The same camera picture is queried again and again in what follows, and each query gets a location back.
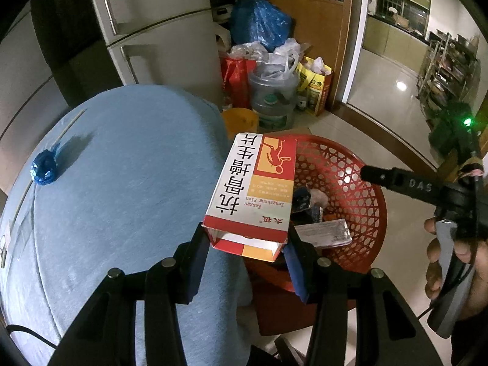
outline red shopping bag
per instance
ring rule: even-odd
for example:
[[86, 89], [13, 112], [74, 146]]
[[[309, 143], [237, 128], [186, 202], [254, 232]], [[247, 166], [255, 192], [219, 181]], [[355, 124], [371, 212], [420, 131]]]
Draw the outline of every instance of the red shopping bag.
[[220, 60], [224, 91], [232, 101], [232, 107], [251, 108], [249, 82], [247, 73], [256, 67], [255, 60], [232, 59], [222, 57]]

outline kitchen window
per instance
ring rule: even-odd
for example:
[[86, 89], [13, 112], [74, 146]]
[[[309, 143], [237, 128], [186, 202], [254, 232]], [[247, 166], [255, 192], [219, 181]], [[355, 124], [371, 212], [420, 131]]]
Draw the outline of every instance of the kitchen window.
[[391, 17], [388, 8], [393, 7], [397, 10], [398, 15], [408, 20], [408, 26], [416, 30], [422, 36], [425, 36], [429, 10], [414, 3], [411, 0], [378, 0], [376, 13]]

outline human hand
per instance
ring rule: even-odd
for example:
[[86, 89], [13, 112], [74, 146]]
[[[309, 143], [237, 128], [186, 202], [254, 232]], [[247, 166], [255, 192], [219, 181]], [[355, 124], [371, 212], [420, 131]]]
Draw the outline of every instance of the human hand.
[[[435, 234], [435, 218], [429, 218], [425, 221], [426, 231]], [[459, 260], [463, 263], [469, 263], [471, 259], [470, 246], [461, 241], [454, 243], [454, 251]], [[442, 271], [438, 263], [441, 254], [441, 246], [438, 239], [434, 239], [427, 247], [427, 257], [430, 264], [427, 269], [427, 284], [425, 293], [431, 300], [436, 299], [441, 292]], [[469, 297], [459, 316], [460, 320], [470, 318], [479, 314], [488, 306], [488, 243], [479, 241], [476, 259], [474, 261], [474, 275], [469, 291]]]

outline kitchen countertop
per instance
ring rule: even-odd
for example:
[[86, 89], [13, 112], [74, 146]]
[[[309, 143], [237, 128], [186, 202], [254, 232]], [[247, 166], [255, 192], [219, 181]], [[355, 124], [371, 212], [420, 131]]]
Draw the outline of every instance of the kitchen countertop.
[[408, 31], [407, 29], [405, 29], [402, 26], [396, 25], [395, 22], [392, 21], [392, 20], [389, 20], [389, 19], [384, 18], [384, 17], [379, 16], [379, 15], [370, 15], [370, 14], [368, 14], [368, 16], [370, 16], [370, 17], [372, 17], [374, 19], [377, 19], [377, 20], [379, 20], [381, 22], [384, 22], [387, 25], [390, 25], [390, 26], [392, 26], [394, 28], [400, 29], [401, 31], [404, 31], [405, 33], [411, 35], [412, 37], [416, 38], [417, 40], [423, 42], [425, 45], [429, 45], [429, 42], [427, 40], [425, 40], [425, 38], [423, 36], [418, 35], [414, 31]]

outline yellow shopping bag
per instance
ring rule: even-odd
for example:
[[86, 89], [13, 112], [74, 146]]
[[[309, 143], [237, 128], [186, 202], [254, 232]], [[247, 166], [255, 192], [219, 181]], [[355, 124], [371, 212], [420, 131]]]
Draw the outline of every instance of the yellow shopping bag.
[[[307, 63], [313, 62], [312, 58], [306, 56], [303, 59]], [[300, 78], [297, 89], [298, 108], [314, 116], [318, 116], [324, 111], [332, 81], [332, 69], [326, 65], [324, 65], [324, 69], [330, 70], [331, 73], [328, 75], [316, 74], [307, 69], [302, 62], [296, 68]]]

